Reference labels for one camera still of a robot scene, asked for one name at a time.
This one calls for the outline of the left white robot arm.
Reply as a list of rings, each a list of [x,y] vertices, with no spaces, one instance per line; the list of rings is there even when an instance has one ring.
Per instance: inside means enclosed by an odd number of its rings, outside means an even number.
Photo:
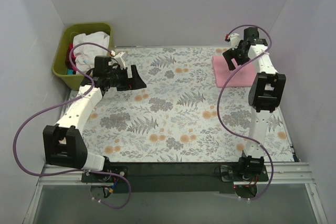
[[[112,170],[105,165],[104,156],[88,152],[82,138],[84,126],[94,107],[110,88],[129,91],[146,88],[136,65],[131,65],[131,74],[125,65],[126,52],[114,57],[96,56],[94,68],[83,78],[76,100],[54,124],[43,130],[46,163],[54,166],[93,170],[100,182],[111,178]]]

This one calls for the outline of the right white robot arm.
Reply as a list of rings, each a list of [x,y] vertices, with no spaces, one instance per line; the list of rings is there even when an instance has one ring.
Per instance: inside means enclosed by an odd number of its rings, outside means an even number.
[[[286,76],[280,74],[271,62],[268,53],[271,38],[261,38],[258,26],[244,25],[243,28],[242,37],[233,30],[226,35],[230,49],[223,53],[233,75],[248,65],[253,65],[256,72],[248,95],[251,119],[245,149],[238,162],[220,168],[222,176],[229,181],[248,181],[267,175],[264,156],[268,152],[265,151],[264,142],[268,121],[280,105],[286,83]]]

